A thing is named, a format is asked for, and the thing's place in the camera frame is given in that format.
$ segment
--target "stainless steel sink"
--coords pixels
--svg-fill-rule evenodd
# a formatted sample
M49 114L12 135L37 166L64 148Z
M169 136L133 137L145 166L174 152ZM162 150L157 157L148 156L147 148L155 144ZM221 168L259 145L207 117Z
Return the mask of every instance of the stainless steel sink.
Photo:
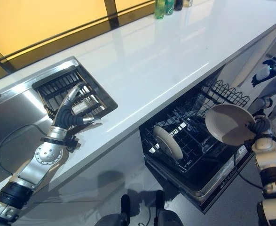
M70 83L64 83L64 77ZM1 94L0 142L7 134L25 124L37 124L47 132L64 95L79 81L85 81L87 85L85 93L81 92L77 96L72 107L74 114L103 117L117 108L116 102L88 71L76 58L70 57L29 76L19 84L14 84ZM34 127L16 132L0 150L2 165L10 172L17 170L24 161L32 158L35 148L41 143L41 136ZM8 176L0 168L0 181Z

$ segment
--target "dish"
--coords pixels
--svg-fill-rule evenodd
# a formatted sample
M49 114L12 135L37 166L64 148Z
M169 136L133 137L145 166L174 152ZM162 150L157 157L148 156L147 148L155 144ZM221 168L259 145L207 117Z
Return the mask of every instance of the dish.
M183 153L180 146L177 144L175 139L162 127L155 126L153 128L153 135L160 145L160 148L169 156L175 160L183 158Z
M213 137L228 145L241 145L255 134L246 126L255 123L253 116L237 105L216 105L205 116L205 125Z

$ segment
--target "white countertop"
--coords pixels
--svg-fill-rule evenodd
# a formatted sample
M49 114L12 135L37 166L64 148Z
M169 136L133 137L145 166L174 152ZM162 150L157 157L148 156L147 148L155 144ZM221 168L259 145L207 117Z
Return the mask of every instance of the white countertop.
M75 56L118 104L101 126L77 135L81 148L54 175L52 189L275 27L276 0L208 0L50 56L0 80L0 90Z

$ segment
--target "dishwasher rack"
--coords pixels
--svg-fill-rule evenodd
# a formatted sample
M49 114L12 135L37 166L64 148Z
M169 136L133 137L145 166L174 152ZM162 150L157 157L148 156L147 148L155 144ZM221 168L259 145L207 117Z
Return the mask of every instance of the dishwasher rack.
M205 79L140 127L143 150L180 173L186 173L200 160L217 161L227 145L207 130L206 112L223 103L243 107L249 100L222 80ZM181 160L161 150L153 135L154 126L162 127L175 139L183 152Z

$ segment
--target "open dishwasher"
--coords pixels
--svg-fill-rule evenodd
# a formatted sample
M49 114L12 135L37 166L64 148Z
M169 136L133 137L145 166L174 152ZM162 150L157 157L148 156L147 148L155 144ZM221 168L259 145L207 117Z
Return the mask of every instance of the open dishwasher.
M229 146L210 135L205 114L214 105L245 106L249 97L209 76L140 126L145 164L177 187L206 213L251 159L244 146Z

